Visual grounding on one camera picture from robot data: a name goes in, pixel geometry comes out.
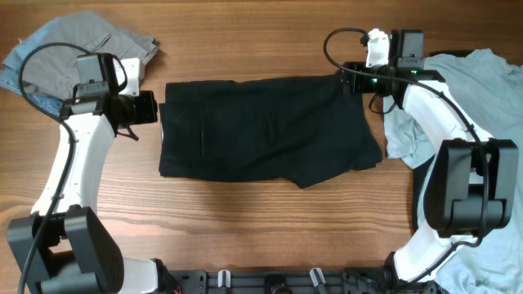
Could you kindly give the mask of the black shorts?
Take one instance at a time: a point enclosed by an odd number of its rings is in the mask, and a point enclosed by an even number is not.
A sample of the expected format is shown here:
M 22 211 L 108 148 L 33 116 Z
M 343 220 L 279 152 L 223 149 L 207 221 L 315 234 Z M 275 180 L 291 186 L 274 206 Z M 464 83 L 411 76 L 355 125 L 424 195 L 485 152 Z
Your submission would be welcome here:
M 306 188 L 382 161 L 361 95 L 337 74 L 172 82 L 159 110 L 164 177 Z

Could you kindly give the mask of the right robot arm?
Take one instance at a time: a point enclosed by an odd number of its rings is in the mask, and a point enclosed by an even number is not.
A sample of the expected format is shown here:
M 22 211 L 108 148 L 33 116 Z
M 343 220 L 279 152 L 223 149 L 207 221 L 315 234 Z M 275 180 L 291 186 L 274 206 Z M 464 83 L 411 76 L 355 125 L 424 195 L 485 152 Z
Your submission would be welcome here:
M 423 33 L 358 31 L 364 62 L 340 65 L 353 93 L 391 96 L 436 150 L 422 188 L 424 222 L 387 258 L 382 283 L 397 291 L 433 280 L 459 249 L 479 247 L 512 216 L 519 150 L 479 127 L 451 96 L 443 76 L 425 69 Z

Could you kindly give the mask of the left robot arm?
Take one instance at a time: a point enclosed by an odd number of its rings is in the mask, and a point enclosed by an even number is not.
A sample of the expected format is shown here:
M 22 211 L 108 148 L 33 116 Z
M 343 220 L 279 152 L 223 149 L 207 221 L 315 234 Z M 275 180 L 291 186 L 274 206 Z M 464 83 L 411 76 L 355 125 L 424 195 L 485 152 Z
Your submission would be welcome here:
M 79 82 L 55 115 L 60 143 L 46 186 L 7 241 L 31 293 L 162 293 L 175 282 L 159 260 L 125 258 L 96 214 L 101 174 L 116 136 L 157 121 L 144 65 L 109 53 L 78 56 Z

